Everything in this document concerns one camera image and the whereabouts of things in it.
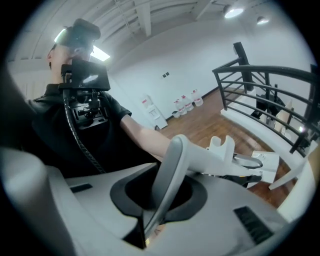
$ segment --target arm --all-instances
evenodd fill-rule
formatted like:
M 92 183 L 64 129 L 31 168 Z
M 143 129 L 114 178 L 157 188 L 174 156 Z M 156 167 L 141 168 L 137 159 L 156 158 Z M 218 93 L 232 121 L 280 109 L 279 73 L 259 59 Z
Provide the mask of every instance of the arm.
M 141 149 L 162 158 L 165 156 L 170 139 L 160 132 L 140 125 L 127 114 L 121 119 L 120 127 Z

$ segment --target black cable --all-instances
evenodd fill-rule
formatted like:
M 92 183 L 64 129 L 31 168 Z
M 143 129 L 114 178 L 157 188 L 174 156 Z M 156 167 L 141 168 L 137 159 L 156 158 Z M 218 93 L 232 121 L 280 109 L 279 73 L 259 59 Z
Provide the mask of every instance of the black cable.
M 69 106 L 69 93 L 70 93 L 70 91 L 65 89 L 65 90 L 63 90 L 62 95 L 63 95 L 63 105 L 64 105 L 65 116 L 66 116 L 66 120 L 68 122 L 68 125 L 71 129 L 71 132 L 75 138 L 76 143 L 78 144 L 79 148 L 83 152 L 83 154 L 89 159 L 89 161 L 94 165 L 94 167 L 101 174 L 105 174 L 106 171 L 101 167 L 101 165 L 94 158 L 94 156 L 87 150 L 87 148 L 85 147 L 85 145 L 83 145 L 83 143 L 81 142 L 81 140 L 79 139 L 79 137 L 77 135 L 77 131 L 76 131 L 74 124 L 72 122 L 72 114 L 70 113 L 71 110 L 70 110 L 70 106 Z

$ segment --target white ceiling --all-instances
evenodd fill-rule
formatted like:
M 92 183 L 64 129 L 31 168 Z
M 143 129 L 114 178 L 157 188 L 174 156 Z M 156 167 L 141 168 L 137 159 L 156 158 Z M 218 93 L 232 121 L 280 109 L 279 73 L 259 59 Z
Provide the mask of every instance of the white ceiling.
M 110 66 L 150 37 L 183 24 L 222 19 L 226 4 L 254 8 L 268 0 L 47 0 L 17 36 L 7 61 L 12 72 L 45 69 L 54 38 L 77 18 L 99 26 L 95 43 Z

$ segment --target wooden floor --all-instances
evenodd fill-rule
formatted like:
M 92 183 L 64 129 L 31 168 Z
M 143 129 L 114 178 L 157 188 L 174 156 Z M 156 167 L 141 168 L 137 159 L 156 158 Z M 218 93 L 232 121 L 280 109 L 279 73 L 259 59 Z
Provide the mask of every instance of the wooden floor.
M 203 148 L 209 146 L 212 136 L 218 136 L 223 143 L 226 135 L 229 135 L 235 141 L 235 152 L 238 154 L 251 156 L 254 150 L 272 152 L 270 147 L 252 133 L 220 114 L 223 104 L 218 90 L 206 96 L 203 101 L 202 106 L 195 107 L 186 115 L 171 118 L 168 126 L 160 132 L 170 139 L 175 135 L 184 134 L 191 142 Z M 289 170 L 280 159 L 275 180 L 284 176 Z M 281 187 L 269 190 L 268 183 L 259 182 L 249 190 L 277 208 L 286 199 L 294 184 L 295 181 L 290 181 Z

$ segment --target black metal railing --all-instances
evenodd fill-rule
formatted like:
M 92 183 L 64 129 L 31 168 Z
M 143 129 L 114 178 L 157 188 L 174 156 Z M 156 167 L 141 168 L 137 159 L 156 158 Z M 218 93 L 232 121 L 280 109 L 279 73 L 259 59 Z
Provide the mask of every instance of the black metal railing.
M 239 112 L 255 121 L 260 123 L 261 125 L 267 127 L 278 136 L 280 136 L 283 140 L 285 140 L 288 144 L 291 145 L 290 153 L 294 151 L 298 151 L 303 157 L 305 156 L 304 148 L 310 145 L 310 140 L 308 139 L 308 131 L 312 131 L 313 133 L 317 133 L 318 136 L 320 134 L 320 129 L 318 127 L 317 122 L 319 121 L 319 111 L 320 111 L 320 77 L 315 72 L 307 72 L 296 68 L 290 67 L 283 67 L 283 66 L 257 66 L 257 65 L 248 65 L 244 64 L 241 65 L 242 58 L 239 57 L 225 65 L 222 65 L 212 72 L 216 78 L 224 109 L 227 111 L 231 109 L 233 111 Z M 220 78 L 220 74 L 230 73 Z M 237 73 L 241 73 L 241 76 L 234 80 L 228 80 L 232 75 Z M 270 74 L 285 76 L 294 78 L 306 83 L 309 83 L 310 88 L 310 95 L 309 98 L 301 97 L 300 95 L 294 94 L 290 91 L 283 90 L 278 88 L 278 85 L 271 86 L 270 83 Z M 259 83 L 254 82 L 252 77 L 256 79 Z M 230 89 L 231 85 L 239 85 L 235 88 Z M 240 92 L 239 89 L 243 87 L 244 92 Z M 248 91 L 252 91 L 254 87 L 259 87 L 265 92 L 265 98 L 259 97 L 256 95 L 248 94 Z M 298 114 L 294 111 L 294 108 L 287 108 L 283 104 L 281 104 L 280 99 L 278 97 L 278 93 L 290 96 L 298 101 L 301 101 L 307 105 L 306 111 L 304 116 Z M 259 109 L 255 106 L 248 105 L 246 103 L 237 101 L 235 99 L 228 98 L 231 94 L 245 96 L 252 99 L 256 99 L 260 102 L 264 102 L 266 104 L 266 111 Z M 227 102 L 233 102 L 249 109 L 254 110 L 255 112 L 261 113 L 266 115 L 267 119 L 266 122 L 259 120 L 258 118 L 247 114 L 237 108 L 228 106 Z M 277 118 L 275 115 L 272 115 L 270 112 L 271 107 L 276 107 L 278 109 L 284 110 L 289 113 L 289 120 L 284 122 Z M 290 125 L 290 120 L 294 117 L 295 119 L 299 120 L 301 124 L 304 126 L 304 131 L 300 132 L 296 130 L 294 127 Z M 298 136 L 295 142 L 292 142 L 287 137 L 285 137 L 281 132 L 275 130 L 272 126 L 270 126 L 270 120 L 279 122 L 282 124 L 286 129 L 292 131 L 294 134 Z

